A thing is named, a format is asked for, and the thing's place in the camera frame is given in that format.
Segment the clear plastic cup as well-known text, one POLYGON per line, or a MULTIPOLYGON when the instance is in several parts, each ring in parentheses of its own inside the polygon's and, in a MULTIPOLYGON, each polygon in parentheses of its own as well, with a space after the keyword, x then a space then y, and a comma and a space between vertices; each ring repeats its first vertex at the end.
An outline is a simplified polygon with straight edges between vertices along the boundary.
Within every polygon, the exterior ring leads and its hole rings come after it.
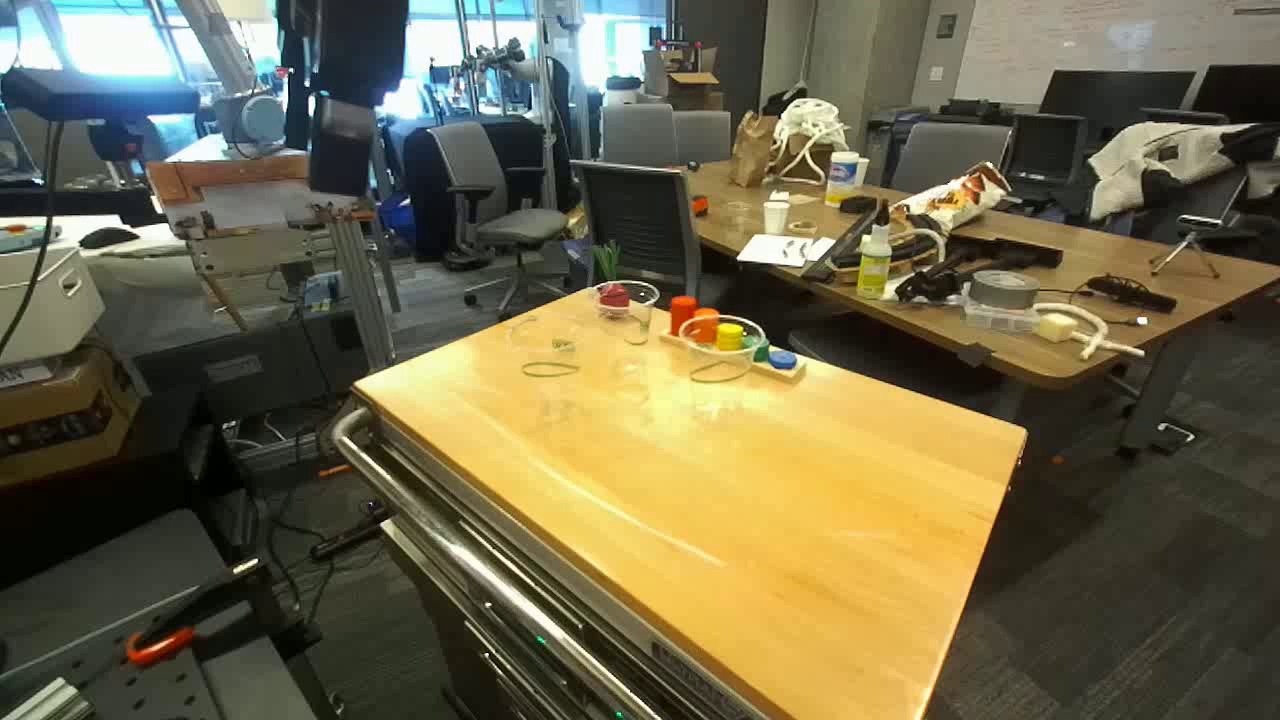
POLYGON ((563 333, 531 335, 520 343, 520 373, 530 380, 563 380, 579 373, 578 340, 563 333))
POLYGON ((603 318, 603 312, 602 312, 602 318, 607 319, 607 330, 612 330, 621 340, 646 343, 647 333, 653 333, 653 307, 657 307, 657 302, 659 302, 659 289, 647 285, 647 282, 607 282, 607 285, 625 285, 628 295, 633 295, 633 303, 628 303, 628 312, 621 312, 621 318, 603 318))

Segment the orange stacker cylinder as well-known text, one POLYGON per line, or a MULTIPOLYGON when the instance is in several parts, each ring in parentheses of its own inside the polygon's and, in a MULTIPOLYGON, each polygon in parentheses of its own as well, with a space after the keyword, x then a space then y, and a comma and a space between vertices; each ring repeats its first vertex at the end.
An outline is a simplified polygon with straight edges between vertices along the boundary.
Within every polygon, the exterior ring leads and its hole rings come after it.
POLYGON ((697 307, 686 335, 697 343, 717 343, 720 333, 720 312, 717 307, 697 307))

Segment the red stacker cylinder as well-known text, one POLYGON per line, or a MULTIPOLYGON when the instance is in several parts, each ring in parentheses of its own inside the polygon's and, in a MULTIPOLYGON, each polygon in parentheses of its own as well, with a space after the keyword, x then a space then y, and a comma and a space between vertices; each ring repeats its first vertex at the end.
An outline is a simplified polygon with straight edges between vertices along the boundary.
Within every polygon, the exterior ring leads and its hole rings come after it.
POLYGON ((670 303, 670 333, 682 335, 682 330, 697 318, 701 302, 697 295, 671 295, 670 303))

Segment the red radish toy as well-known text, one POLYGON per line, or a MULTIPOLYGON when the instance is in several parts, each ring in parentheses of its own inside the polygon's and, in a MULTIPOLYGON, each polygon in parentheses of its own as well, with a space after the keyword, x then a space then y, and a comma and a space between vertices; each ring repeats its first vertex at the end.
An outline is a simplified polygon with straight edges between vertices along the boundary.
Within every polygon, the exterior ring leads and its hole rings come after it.
POLYGON ((603 318, 621 318, 621 312, 628 312, 633 295, 625 285, 602 285, 595 303, 603 318))

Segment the yellow stacker cylinder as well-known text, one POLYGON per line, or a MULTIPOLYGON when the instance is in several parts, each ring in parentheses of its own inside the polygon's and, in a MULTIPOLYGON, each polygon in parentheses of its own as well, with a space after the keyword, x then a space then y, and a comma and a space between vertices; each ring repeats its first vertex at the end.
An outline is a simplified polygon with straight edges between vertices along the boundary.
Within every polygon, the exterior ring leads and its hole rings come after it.
POLYGON ((720 351, 743 351, 743 330, 741 326, 717 326, 717 349, 720 351))

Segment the green stacker cylinder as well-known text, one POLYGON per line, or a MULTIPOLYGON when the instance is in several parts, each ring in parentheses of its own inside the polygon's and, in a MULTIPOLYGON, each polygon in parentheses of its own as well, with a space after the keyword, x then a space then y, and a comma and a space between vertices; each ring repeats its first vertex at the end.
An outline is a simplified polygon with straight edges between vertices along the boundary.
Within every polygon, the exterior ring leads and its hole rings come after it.
POLYGON ((743 356, 758 360, 758 365, 768 360, 768 340, 750 340, 743 356))

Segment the wooden tool cart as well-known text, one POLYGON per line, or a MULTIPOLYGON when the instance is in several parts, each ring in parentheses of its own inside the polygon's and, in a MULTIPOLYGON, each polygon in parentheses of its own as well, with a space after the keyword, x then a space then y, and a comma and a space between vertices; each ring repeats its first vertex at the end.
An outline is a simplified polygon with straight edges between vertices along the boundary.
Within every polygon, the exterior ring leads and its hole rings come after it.
POLYGON ((333 427, 390 501, 473 720, 920 720, 1017 426, 820 360, 701 384, 653 307, 578 291, 355 384, 333 427), (563 333, 579 373, 530 380, 563 333))

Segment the blue stacker cylinder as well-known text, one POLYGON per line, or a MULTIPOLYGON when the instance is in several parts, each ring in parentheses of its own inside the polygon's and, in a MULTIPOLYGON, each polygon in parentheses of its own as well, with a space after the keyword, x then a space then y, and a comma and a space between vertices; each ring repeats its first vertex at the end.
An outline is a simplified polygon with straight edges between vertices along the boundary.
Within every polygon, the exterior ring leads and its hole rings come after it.
POLYGON ((768 365, 779 369, 779 373, 788 373, 788 369, 795 369, 795 356, 785 351, 785 349, 768 349, 768 365))

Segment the grey office chair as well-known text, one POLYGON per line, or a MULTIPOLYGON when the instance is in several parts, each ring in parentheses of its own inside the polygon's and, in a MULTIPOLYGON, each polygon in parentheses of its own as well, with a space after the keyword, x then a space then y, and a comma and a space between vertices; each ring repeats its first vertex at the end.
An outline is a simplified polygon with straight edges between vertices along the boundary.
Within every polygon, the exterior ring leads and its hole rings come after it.
POLYGON ((636 277, 670 291, 701 291, 701 241, 686 170, 579 160, 578 182, 595 282, 636 277))

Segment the white paper sheets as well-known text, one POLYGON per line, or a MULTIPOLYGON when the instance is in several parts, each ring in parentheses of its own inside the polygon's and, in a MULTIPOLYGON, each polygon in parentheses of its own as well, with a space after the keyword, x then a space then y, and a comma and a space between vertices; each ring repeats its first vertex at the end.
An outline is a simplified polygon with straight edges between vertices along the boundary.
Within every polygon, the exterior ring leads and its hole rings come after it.
POLYGON ((831 236, 754 236, 737 260, 762 269, 808 269, 838 248, 831 236))

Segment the yellow-green spray bottle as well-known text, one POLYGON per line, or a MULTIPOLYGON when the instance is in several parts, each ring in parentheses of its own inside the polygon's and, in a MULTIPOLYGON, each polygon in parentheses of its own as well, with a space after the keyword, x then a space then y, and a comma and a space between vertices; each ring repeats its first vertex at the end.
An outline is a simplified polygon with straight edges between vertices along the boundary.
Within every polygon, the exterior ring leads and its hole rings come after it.
POLYGON ((861 241, 857 291, 881 302, 894 271, 894 234, 872 223, 861 241))

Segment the grey tape roll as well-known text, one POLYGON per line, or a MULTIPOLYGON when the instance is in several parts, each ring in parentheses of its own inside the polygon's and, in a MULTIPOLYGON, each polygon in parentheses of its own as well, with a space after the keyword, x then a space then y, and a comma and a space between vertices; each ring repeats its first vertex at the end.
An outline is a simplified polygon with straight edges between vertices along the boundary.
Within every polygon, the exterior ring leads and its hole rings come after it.
POLYGON ((968 282, 968 302, 989 307, 1034 307, 1042 285, 1024 271, 983 269, 968 282))

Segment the snack chip bag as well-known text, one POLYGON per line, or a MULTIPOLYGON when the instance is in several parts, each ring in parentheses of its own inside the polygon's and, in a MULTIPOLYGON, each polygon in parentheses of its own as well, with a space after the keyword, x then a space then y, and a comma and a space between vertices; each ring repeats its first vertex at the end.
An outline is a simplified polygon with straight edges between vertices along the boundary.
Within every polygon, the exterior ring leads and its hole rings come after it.
POLYGON ((957 234, 959 223, 993 212, 1009 194, 1012 194, 1009 177, 997 164, 980 160, 946 185, 894 199, 888 220, 957 234))

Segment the long wooden office desk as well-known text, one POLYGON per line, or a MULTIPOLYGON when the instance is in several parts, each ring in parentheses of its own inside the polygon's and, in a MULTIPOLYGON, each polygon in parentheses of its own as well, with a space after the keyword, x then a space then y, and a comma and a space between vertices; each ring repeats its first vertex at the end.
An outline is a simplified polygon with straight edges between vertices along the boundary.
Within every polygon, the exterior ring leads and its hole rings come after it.
POLYGON ((768 241, 765 271, 1000 373, 1009 416, 1024 389, 1073 389, 1121 360, 1149 360, 1124 453, 1161 439, 1200 326, 1277 285, 1272 263, 1210 254, 1189 271, 1154 241, 1000 212, 997 182, 948 182, 916 195, 863 185, 863 212, 800 182, 750 187, 728 160, 682 182, 706 248, 754 260, 754 243, 768 241))

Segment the white jacket on chair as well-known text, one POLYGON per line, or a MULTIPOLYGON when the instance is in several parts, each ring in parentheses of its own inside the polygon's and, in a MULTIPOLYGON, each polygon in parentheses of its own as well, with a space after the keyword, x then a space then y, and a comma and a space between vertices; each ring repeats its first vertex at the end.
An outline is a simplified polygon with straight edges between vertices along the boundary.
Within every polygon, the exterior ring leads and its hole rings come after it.
POLYGON ((1197 185, 1241 170, 1252 199, 1269 199, 1280 194, 1277 136, 1266 125, 1141 119, 1121 128, 1102 153, 1093 153, 1090 170, 1097 177, 1090 195, 1093 220, 1141 210, 1149 177, 1197 185))

